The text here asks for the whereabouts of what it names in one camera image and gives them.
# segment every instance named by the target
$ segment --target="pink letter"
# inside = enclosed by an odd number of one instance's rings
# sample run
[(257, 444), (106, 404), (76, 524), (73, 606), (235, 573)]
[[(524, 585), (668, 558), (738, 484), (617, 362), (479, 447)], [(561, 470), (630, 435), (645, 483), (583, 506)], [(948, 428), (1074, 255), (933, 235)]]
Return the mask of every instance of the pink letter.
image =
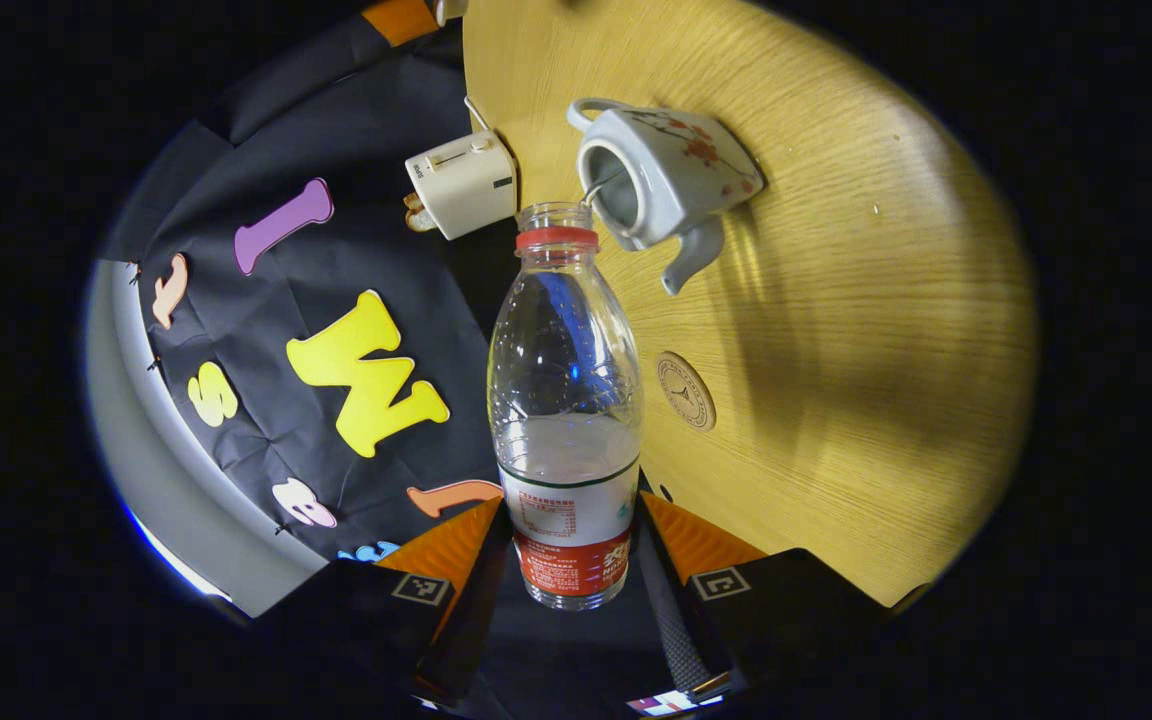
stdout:
[(281, 209), (274, 210), (251, 227), (243, 225), (234, 233), (234, 259), (238, 260), (238, 270), (244, 275), (252, 274), (256, 259), (266, 250), (308, 223), (328, 222), (334, 211), (328, 183), (324, 179), (311, 179), (305, 191), (293, 197)]
[(274, 500), (283, 506), (283, 510), (290, 511), (293, 518), (306, 525), (335, 526), (335, 516), (319, 502), (319, 498), (305, 483), (288, 478), (286, 484), (274, 486), (273, 491)]

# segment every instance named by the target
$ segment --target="letter cutout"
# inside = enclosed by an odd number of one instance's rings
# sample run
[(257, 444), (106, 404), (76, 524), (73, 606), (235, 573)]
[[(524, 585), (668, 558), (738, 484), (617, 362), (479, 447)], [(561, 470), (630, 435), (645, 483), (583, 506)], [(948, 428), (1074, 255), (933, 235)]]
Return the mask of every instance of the letter cutout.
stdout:
[(233, 418), (238, 412), (238, 396), (225, 379), (225, 372), (215, 363), (204, 363), (198, 366), (198, 377), (189, 378), (185, 387), (189, 402), (194, 402), (198, 418), (219, 429), (225, 418)]
[(370, 544), (358, 547), (353, 555), (346, 551), (338, 551), (338, 558), (340, 560), (357, 560), (358, 562), (374, 562), (378, 560), (384, 560), (389, 555), (391, 552), (397, 550), (397, 545), (392, 541), (379, 541), (376, 547), (380, 548), (380, 555), (376, 554), (376, 548), (371, 547)]
[(492, 500), (493, 497), (505, 497), (505, 492), (495, 483), (486, 480), (461, 480), (440, 488), (407, 488), (408, 500), (411, 500), (420, 511), (431, 518), (438, 518), (445, 509), (471, 500)]
[(184, 298), (184, 287), (189, 283), (189, 273), (184, 264), (184, 256), (179, 252), (172, 256), (172, 276), (168, 282), (162, 278), (154, 281), (154, 319), (162, 325), (165, 331), (172, 329), (172, 311)]
[(243, 225), (234, 232), (234, 260), (244, 275), (252, 274), (256, 260), (271, 247), (278, 245), (308, 223), (325, 223), (332, 219), (335, 206), (324, 179), (311, 179), (305, 190), (285, 205), (265, 215), (256, 225)]
[(287, 478), (282, 486), (274, 486), (274, 500), (290, 511), (291, 517), (306, 525), (335, 526), (335, 515), (319, 502), (319, 497), (305, 483), (296, 478)]
[(452, 410), (429, 381), (412, 382), (411, 395), (391, 406), (416, 369), (416, 361), (362, 357), (376, 350), (397, 350), (401, 340), (380, 295), (369, 290), (358, 296), (354, 310), (323, 332), (287, 342), (287, 359), (302, 382), (349, 388), (340, 409), (338, 433), (364, 457), (374, 457), (376, 444), (399, 430), (420, 420), (445, 423), (452, 417)]

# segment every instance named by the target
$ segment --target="bottle label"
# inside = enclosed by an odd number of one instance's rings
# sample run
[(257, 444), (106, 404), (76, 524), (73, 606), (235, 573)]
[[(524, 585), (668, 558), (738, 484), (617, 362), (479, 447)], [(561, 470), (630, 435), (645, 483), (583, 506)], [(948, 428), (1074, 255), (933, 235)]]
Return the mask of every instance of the bottle label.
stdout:
[(586, 596), (626, 574), (639, 461), (573, 484), (532, 480), (500, 468), (522, 574), (543, 591)]

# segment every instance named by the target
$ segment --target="bottle neck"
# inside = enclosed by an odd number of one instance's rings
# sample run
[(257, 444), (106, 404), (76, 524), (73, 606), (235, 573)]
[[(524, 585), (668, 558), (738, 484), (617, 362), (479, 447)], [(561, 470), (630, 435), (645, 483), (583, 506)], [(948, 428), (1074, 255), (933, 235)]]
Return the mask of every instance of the bottle neck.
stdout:
[[(538, 202), (522, 209), (518, 213), (518, 250), (515, 255), (522, 259), (524, 272), (579, 272), (594, 265), (598, 245), (593, 242), (564, 242), (571, 234), (564, 236), (562, 228), (576, 228), (575, 236), (596, 240), (594, 218), (584, 202)], [(535, 238), (535, 242), (529, 243), (529, 238)]]
[(566, 270), (584, 272), (594, 266), (598, 247), (577, 242), (550, 242), (520, 249), (515, 255), (522, 260), (522, 270)]

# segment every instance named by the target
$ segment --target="red flower print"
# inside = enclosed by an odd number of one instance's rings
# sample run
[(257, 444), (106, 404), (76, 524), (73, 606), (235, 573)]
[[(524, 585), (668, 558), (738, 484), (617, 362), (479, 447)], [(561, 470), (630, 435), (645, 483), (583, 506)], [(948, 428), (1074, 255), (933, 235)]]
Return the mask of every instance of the red flower print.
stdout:
[(696, 138), (696, 141), (688, 141), (685, 153), (688, 156), (695, 156), (695, 158), (700, 158), (705, 161), (707, 167), (711, 162), (718, 161), (718, 151), (714, 150), (713, 145), (710, 145), (705, 141), (700, 141), (700, 138)]

